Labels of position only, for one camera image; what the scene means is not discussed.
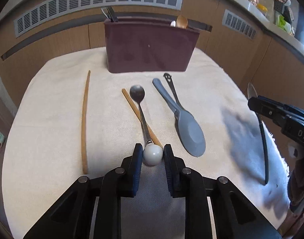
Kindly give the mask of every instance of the white cloth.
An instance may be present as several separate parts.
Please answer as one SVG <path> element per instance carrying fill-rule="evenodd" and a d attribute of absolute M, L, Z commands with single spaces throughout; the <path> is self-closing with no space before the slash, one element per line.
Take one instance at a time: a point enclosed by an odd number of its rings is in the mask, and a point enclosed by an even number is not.
<path fill-rule="evenodd" d="M 11 127 L 2 173 L 6 216 L 15 239 L 25 233 L 82 175 L 81 111 L 91 70 L 87 111 L 89 177 L 120 166 L 135 143 L 144 143 L 141 125 L 121 89 L 145 89 L 141 103 L 160 142 L 203 176 L 228 177 L 278 228 L 287 214 L 287 167 L 269 135 L 269 183 L 256 115 L 230 77 L 199 49 L 186 72 L 171 72 L 181 104 L 201 126 L 206 151 L 188 154 L 176 134 L 174 114 L 152 79 L 169 86 L 163 72 L 109 73 L 105 48 L 84 50 L 48 61 L 30 82 Z M 142 165 L 133 199 L 122 198 L 123 238 L 184 238 L 185 199 L 172 199 L 164 164 Z"/>

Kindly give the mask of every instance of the wooden wall panel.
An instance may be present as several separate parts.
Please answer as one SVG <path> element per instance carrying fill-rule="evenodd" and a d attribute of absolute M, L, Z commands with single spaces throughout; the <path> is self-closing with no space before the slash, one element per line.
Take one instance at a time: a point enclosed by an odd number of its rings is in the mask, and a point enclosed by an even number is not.
<path fill-rule="evenodd" d="M 251 24 L 257 31 L 254 40 L 222 25 L 225 9 Z M 239 86 L 263 38 L 261 29 L 231 4 L 220 0 L 205 53 Z"/>
<path fill-rule="evenodd" d="M 188 19 L 214 24 L 219 0 L 183 0 L 181 14 Z"/>
<path fill-rule="evenodd" d="M 304 109 L 304 64 L 276 40 L 271 40 L 252 83 L 259 95 Z M 293 167 L 287 150 L 289 139 L 271 121 L 266 124 L 282 156 Z"/>
<path fill-rule="evenodd" d="M 89 24 L 90 48 L 105 47 L 105 33 L 103 23 Z"/>
<path fill-rule="evenodd" d="M 259 46 L 256 50 L 255 55 L 253 56 L 253 59 L 250 63 L 250 66 L 248 67 L 241 84 L 239 85 L 240 90 L 247 96 L 247 86 L 248 83 L 251 82 L 251 80 L 254 77 L 254 74 L 256 73 L 256 71 L 259 68 L 259 65 L 261 63 L 261 61 L 264 58 L 264 55 L 268 49 L 268 46 L 270 44 L 270 41 L 272 40 L 272 38 L 266 34 L 263 34 L 263 38 L 261 40 L 261 42 L 259 43 Z"/>
<path fill-rule="evenodd" d="M 201 30 L 199 33 L 199 39 L 197 40 L 195 47 L 197 47 L 200 50 L 202 50 L 203 52 L 205 52 L 206 46 L 208 43 L 208 39 L 210 38 L 210 34 L 211 33 L 206 30 Z"/>
<path fill-rule="evenodd" d="M 44 37 L 7 58 L 0 76 L 14 103 L 19 106 L 28 84 L 50 59 L 90 48 L 88 25 Z"/>

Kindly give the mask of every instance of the blue rice paddle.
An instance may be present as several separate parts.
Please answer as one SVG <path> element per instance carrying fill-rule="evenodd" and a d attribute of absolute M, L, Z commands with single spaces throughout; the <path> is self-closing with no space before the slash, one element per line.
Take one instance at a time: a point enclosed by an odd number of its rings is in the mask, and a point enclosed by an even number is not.
<path fill-rule="evenodd" d="M 206 143 L 203 131 L 199 124 L 189 112 L 182 109 L 175 103 L 159 78 L 154 78 L 152 83 L 167 102 L 170 109 L 174 112 L 174 116 L 177 119 L 178 132 L 186 151 L 195 157 L 203 155 Z"/>

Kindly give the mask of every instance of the white ball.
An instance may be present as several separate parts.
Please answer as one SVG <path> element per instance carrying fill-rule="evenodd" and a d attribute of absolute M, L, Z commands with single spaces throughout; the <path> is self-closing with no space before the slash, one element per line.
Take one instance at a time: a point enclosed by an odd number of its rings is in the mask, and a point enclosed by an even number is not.
<path fill-rule="evenodd" d="M 143 151 L 143 158 L 148 165 L 157 165 L 162 161 L 163 149 L 155 144 L 147 144 Z"/>

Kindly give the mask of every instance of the spoon bowl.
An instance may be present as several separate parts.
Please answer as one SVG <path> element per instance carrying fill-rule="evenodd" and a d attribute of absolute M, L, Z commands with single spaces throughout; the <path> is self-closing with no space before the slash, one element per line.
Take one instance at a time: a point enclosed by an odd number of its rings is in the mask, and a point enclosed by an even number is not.
<path fill-rule="evenodd" d="M 144 99 L 145 91 L 141 85 L 133 85 L 130 88 L 130 96 L 136 103 L 140 103 Z"/>
<path fill-rule="evenodd" d="M 176 26 L 178 28 L 187 28 L 187 24 L 188 24 L 188 21 L 187 21 L 187 18 L 184 17 L 183 15 L 179 15 L 176 19 Z"/>

